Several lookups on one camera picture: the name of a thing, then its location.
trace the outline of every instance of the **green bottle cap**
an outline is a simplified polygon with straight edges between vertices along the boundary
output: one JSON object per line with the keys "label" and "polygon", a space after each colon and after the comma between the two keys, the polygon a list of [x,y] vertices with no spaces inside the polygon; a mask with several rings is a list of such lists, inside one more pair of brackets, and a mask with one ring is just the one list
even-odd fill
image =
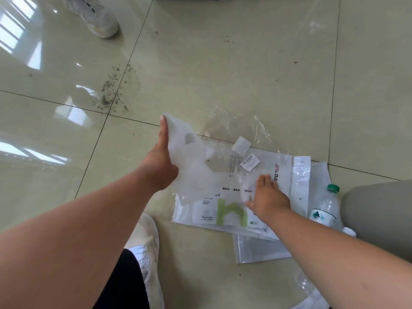
{"label": "green bottle cap", "polygon": [[334,184],[328,184],[326,189],[328,191],[335,192],[335,193],[338,193],[339,190],[340,190],[340,188],[337,185],[334,185]]}

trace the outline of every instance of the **sneaker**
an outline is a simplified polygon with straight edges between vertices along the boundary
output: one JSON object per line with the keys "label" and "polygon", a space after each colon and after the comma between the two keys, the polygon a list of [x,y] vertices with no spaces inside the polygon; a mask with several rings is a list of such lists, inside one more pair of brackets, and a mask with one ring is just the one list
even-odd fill
{"label": "sneaker", "polygon": [[143,213],[140,217],[125,248],[129,249],[139,261],[150,308],[164,309],[162,289],[157,275],[159,232],[155,221],[147,213]]}
{"label": "sneaker", "polygon": [[96,36],[108,38],[119,30],[116,17],[99,0],[64,0],[64,2],[67,9],[79,15]]}

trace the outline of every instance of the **left arm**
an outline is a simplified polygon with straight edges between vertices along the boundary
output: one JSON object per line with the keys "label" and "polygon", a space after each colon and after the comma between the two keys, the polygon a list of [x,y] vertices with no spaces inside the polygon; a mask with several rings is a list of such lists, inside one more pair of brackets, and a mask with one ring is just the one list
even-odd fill
{"label": "left arm", "polygon": [[148,201],[178,175],[160,125],[136,170],[0,234],[0,308],[93,307]]}

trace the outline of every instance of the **bottle label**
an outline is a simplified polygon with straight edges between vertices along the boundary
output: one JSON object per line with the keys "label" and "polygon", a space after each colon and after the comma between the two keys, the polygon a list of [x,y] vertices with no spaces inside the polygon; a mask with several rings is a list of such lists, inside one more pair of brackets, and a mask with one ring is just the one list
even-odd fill
{"label": "bottle label", "polygon": [[320,209],[312,209],[309,219],[327,227],[333,227],[336,221],[336,217],[334,215]]}

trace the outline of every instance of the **forearm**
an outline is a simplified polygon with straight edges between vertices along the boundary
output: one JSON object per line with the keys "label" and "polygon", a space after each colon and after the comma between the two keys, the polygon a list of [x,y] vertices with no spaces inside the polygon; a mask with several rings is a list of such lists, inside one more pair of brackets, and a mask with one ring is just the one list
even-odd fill
{"label": "forearm", "polygon": [[0,307],[91,308],[156,192],[149,177],[138,168],[2,233]]}
{"label": "forearm", "polygon": [[291,210],[268,223],[335,308],[407,308],[412,265]]}

